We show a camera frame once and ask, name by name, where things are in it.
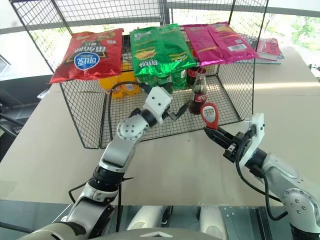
pink chip bag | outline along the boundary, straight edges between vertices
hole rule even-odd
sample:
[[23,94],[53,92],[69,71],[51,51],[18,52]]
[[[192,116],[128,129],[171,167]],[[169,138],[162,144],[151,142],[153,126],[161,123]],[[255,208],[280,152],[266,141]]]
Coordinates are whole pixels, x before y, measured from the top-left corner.
[[246,40],[236,33],[227,22],[207,25],[207,29],[216,44],[220,47],[227,64],[259,57]]
[[224,56],[210,35],[206,24],[191,24],[183,27],[201,66],[225,63]]

wire mesh basket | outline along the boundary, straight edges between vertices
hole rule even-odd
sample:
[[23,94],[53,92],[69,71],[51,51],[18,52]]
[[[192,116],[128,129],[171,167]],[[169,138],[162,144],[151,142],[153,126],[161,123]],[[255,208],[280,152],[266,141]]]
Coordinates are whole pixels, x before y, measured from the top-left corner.
[[[123,28],[122,60],[131,62],[129,32],[165,24],[213,24],[228,21],[256,49],[268,0],[11,0],[11,5],[35,46],[52,70],[58,67],[71,34]],[[186,42],[187,35],[181,29]],[[207,102],[219,109],[219,124],[242,121],[253,113],[255,60],[211,65],[207,71]],[[70,80],[60,83],[63,97],[85,148],[105,148],[110,141],[107,94],[99,82]],[[170,109],[177,111],[191,89],[173,92]],[[146,99],[141,92],[112,100],[111,123],[127,118]],[[203,128],[199,115],[188,111],[177,121],[166,119],[143,137],[150,140]]]

red bottle label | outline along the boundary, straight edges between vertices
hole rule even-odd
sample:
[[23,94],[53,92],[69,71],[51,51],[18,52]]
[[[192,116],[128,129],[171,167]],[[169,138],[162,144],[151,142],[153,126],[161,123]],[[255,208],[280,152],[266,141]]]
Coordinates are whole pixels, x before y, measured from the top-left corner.
[[190,69],[190,68],[188,69],[187,73],[188,73],[188,75],[189,75],[190,77],[192,77],[192,78],[197,77],[197,71],[194,71],[194,70],[192,70],[192,69]]
[[195,94],[193,101],[196,103],[204,103],[207,100],[207,95],[206,94]]

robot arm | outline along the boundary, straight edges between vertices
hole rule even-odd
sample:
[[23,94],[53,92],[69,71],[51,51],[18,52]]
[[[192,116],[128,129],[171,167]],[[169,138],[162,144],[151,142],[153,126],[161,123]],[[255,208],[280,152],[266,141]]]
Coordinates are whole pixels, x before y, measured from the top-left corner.
[[247,167],[279,198],[287,211],[295,240],[320,239],[319,183],[309,181],[281,158],[257,148],[264,130],[262,113],[253,116],[246,133],[238,132],[235,136],[220,127],[204,128],[207,136],[225,149],[224,157],[240,168]]
[[101,236],[114,212],[111,202],[129,167],[135,147],[148,128],[162,124],[166,117],[179,118],[188,108],[183,105],[177,114],[169,111],[172,96],[162,87],[153,87],[143,110],[136,109],[121,121],[114,139],[106,147],[92,178],[85,184],[66,222],[47,225],[22,240],[83,240]]

beige table surface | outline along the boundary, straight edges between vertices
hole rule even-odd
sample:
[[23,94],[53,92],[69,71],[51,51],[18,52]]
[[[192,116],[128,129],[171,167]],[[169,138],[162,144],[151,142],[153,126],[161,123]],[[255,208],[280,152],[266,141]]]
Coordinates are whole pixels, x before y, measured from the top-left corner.
[[[282,50],[281,65],[256,65],[254,112],[264,113],[266,124],[260,148],[320,183],[320,83],[293,48]],[[224,128],[235,134],[245,125]],[[103,151],[83,148],[54,85],[0,163],[0,199],[70,203],[68,189],[92,176]],[[134,179],[123,185],[124,205],[265,204],[202,130],[141,142],[125,176]]]

